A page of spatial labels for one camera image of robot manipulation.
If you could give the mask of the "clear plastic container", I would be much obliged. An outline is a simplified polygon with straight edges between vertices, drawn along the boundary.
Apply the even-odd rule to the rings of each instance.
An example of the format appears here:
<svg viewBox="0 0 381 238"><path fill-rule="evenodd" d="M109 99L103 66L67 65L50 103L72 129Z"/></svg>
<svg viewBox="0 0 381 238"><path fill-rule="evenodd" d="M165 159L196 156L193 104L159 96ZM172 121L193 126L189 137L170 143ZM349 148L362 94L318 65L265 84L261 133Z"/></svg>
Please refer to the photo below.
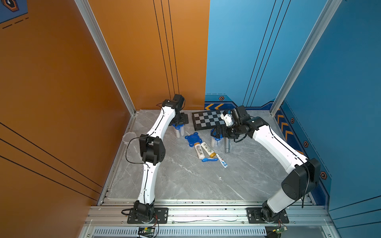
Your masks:
<svg viewBox="0 0 381 238"><path fill-rule="evenodd" d="M122 142L125 145L128 145L134 138L136 138L137 135L134 132L127 132L122 137Z"/></svg>
<svg viewBox="0 0 381 238"><path fill-rule="evenodd" d="M216 138L214 136L211 137L211 147L212 148L216 148L216 147L220 147L221 144L223 143L223 140L224 138Z"/></svg>
<svg viewBox="0 0 381 238"><path fill-rule="evenodd" d="M175 130L175 135L176 135L177 138L183 137L185 135L185 129L184 129L184 127L182 127L180 130L176 130L174 128L174 130Z"/></svg>

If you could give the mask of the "clear plastic container back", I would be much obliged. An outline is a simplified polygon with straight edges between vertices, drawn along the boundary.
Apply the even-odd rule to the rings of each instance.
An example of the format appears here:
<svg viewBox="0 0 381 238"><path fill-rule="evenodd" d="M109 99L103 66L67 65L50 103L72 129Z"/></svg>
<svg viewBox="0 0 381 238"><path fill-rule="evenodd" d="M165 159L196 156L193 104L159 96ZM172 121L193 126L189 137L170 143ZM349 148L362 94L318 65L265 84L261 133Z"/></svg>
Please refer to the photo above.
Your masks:
<svg viewBox="0 0 381 238"><path fill-rule="evenodd" d="M183 137L185 135L185 129L184 129L184 127L182 127L180 130L176 130L174 128L174 130L175 130L175 135L176 135L177 138Z"/></svg>

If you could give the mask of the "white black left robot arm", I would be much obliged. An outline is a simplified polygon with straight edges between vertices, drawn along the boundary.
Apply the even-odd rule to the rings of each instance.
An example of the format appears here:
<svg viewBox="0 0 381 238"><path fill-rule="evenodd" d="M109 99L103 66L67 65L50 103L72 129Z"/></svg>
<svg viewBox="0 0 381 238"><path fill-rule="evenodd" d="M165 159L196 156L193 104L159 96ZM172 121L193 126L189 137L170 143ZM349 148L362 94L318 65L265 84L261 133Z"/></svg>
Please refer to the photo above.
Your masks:
<svg viewBox="0 0 381 238"><path fill-rule="evenodd" d="M141 134L139 139L140 156L143 165L143 178L139 196L129 216L143 223L150 223L155 219L155 184L159 166L165 158L166 149L163 137L172 124L187 124L188 117L181 112L185 99L176 94L173 99L166 99L161 104L160 114L152 128Z"/></svg>

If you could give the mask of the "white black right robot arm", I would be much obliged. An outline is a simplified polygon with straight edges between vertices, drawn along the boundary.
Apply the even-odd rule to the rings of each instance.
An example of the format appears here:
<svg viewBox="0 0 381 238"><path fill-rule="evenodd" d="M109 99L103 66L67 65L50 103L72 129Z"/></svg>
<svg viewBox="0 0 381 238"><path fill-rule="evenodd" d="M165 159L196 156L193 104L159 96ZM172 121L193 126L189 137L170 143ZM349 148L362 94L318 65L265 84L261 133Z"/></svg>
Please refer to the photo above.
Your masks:
<svg viewBox="0 0 381 238"><path fill-rule="evenodd" d="M277 221L281 212L288 206L318 187L320 162L317 159L309 159L293 149L261 117L244 115L237 118L221 114L220 118L224 121L225 137L235 139L245 135L254 139L278 160L287 173L287 177L281 183L281 189L262 205L261 217L264 221Z"/></svg>

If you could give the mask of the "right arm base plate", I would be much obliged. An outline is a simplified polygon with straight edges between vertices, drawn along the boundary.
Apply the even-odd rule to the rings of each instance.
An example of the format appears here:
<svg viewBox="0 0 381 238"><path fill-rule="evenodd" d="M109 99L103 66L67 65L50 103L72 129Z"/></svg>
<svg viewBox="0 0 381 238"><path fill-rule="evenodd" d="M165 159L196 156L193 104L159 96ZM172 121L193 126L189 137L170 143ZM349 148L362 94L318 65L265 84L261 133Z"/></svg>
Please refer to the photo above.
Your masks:
<svg viewBox="0 0 381 238"><path fill-rule="evenodd" d="M288 224L289 218L286 210L283 209L278 213L274 213L269 208L249 207L246 209L250 224Z"/></svg>

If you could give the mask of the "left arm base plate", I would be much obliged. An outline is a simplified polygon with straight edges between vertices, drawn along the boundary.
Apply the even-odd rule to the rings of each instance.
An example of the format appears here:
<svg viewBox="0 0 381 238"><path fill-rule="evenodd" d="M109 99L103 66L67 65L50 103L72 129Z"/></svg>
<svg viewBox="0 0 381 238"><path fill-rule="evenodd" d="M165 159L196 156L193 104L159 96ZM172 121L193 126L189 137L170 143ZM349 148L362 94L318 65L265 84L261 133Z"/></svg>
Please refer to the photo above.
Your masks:
<svg viewBox="0 0 381 238"><path fill-rule="evenodd" d="M167 224L168 222L168 208L155 207L153 215L147 218L138 215L136 211L130 211L127 219L128 224Z"/></svg>

